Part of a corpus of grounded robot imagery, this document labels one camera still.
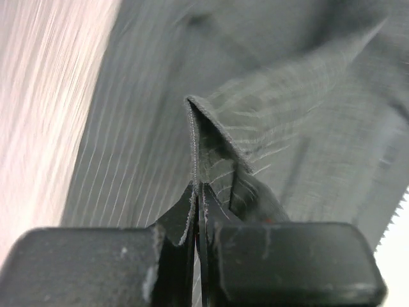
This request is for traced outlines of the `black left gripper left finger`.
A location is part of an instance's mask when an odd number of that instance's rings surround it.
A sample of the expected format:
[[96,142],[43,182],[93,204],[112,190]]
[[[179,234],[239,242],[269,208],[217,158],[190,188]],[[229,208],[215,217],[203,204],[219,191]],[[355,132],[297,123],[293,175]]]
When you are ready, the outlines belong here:
[[1,269],[2,306],[190,306],[195,200],[147,228],[37,228]]

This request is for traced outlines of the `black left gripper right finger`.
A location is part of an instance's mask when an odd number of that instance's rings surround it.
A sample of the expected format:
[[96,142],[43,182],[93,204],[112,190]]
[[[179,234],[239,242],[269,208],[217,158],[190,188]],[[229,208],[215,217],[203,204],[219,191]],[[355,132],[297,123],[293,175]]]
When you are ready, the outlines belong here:
[[208,184],[197,199],[203,306],[379,306],[387,286],[346,223],[245,223]]

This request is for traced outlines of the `black pinstripe long sleeve shirt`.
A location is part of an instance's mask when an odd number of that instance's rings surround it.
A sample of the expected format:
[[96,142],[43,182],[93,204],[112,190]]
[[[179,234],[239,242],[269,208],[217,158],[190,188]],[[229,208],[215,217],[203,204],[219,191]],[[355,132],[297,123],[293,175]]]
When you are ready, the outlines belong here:
[[408,185],[408,2],[123,1],[61,223],[148,226],[192,180],[377,246]]

